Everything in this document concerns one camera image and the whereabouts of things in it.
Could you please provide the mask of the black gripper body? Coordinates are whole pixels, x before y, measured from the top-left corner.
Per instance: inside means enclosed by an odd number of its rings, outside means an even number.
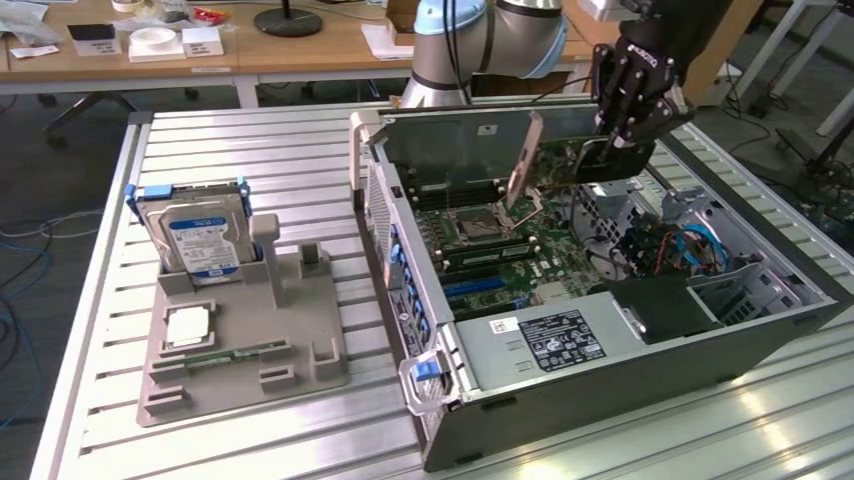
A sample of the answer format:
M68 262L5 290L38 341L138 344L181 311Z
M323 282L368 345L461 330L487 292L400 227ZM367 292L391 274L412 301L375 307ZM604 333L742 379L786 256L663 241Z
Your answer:
M619 23L612 94L624 108L646 108L679 93L687 105L688 71L707 49L728 1L622 1L632 17Z

